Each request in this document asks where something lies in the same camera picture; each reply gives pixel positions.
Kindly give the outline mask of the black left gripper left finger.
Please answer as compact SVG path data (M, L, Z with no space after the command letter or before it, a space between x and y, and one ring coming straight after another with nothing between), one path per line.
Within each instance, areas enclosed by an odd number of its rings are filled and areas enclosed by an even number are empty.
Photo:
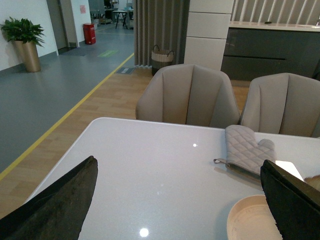
M89 211L98 161L89 156L0 220L2 240L77 240Z

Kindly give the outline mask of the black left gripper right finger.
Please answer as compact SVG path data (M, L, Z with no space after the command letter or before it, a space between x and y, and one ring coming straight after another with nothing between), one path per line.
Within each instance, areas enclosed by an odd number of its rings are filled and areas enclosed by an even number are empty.
M320 238L320 192L270 160L260 168L268 207L284 240Z

